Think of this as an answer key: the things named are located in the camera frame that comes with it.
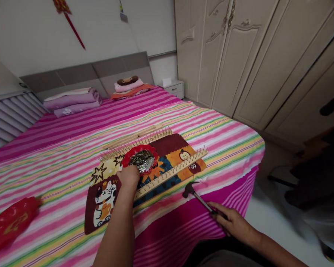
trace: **folded blanket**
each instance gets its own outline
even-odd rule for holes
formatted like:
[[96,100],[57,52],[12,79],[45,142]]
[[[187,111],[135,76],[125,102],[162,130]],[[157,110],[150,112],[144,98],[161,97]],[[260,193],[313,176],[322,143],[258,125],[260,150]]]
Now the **folded blanket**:
[[51,96],[49,98],[46,98],[45,101],[51,101],[51,100],[54,100],[54,99],[57,99],[57,98],[60,98],[60,97],[66,96],[66,95],[82,95],[82,94],[85,94],[85,93],[89,93],[89,91],[91,89],[93,89],[93,88],[92,87],[87,87],[87,88],[70,90],[70,91],[63,92],[63,93],[60,93],[58,95],[54,95],[54,96]]
[[103,101],[101,95],[98,92],[94,93],[94,98],[95,101],[91,102],[91,103],[81,103],[81,104],[76,104],[76,105],[71,105],[71,106],[67,106],[65,108],[61,108],[61,109],[56,109],[55,115],[60,118],[63,116],[68,116],[70,114],[75,114],[75,113],[79,113],[82,111],[85,111],[87,109],[92,109],[92,108],[96,108],[99,107]]
[[115,85],[115,91],[117,93],[122,93],[122,92],[127,92],[130,91],[132,89],[135,89],[136,87],[139,87],[141,85],[143,85],[144,83],[141,81],[141,79],[139,78],[136,82],[129,84],[129,85],[118,85],[117,83],[114,83]]
[[152,87],[153,87],[153,85],[144,84],[144,85],[139,86],[138,88],[132,89],[132,90],[127,91],[127,92],[114,93],[114,94],[111,95],[111,99],[120,100],[120,99],[129,98],[129,97],[132,97],[134,95],[139,95],[139,94],[142,94],[144,92],[147,92]]
[[96,92],[97,91],[94,88],[89,88],[87,93],[62,96],[50,101],[45,101],[43,105],[48,109],[60,109],[76,104],[92,103],[96,101],[94,98]]

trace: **wardrobe door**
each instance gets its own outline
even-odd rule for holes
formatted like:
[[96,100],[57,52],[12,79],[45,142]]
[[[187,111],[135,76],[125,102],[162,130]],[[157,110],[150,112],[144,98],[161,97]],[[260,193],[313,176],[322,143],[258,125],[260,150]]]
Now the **wardrobe door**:
[[202,42],[198,102],[211,107],[225,41],[229,0],[207,0]]
[[228,28],[212,108],[233,116],[278,0],[237,0]]
[[334,40],[265,131],[288,142],[302,145],[303,142],[334,126],[334,111],[329,112],[328,116],[320,114],[320,109],[332,99],[334,99]]
[[204,28],[205,0],[176,0],[176,42],[178,79],[184,95],[197,100]]
[[233,116],[259,130],[334,37],[334,0],[290,0],[282,9],[270,23]]

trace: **radiator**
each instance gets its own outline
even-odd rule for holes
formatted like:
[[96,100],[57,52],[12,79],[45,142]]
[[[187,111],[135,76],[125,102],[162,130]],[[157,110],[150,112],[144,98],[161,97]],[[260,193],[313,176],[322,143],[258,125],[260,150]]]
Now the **radiator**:
[[46,108],[28,90],[0,96],[0,147],[25,132],[45,113]]

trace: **gray headboard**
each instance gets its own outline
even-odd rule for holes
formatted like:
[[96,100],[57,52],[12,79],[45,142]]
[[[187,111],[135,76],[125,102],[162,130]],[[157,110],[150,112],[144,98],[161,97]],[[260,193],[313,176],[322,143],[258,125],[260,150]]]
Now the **gray headboard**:
[[73,89],[94,87],[103,98],[114,93],[114,83],[137,75],[144,83],[154,84],[147,52],[51,70],[20,77],[41,99]]

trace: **white nightstand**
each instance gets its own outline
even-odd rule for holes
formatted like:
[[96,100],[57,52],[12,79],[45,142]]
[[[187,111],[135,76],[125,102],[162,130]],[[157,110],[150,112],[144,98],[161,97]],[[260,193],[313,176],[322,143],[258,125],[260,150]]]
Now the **white nightstand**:
[[174,95],[180,99],[183,99],[184,93],[183,93],[183,82],[174,80],[169,86],[163,87],[160,85],[163,89],[165,89],[167,92],[169,92],[171,95]]

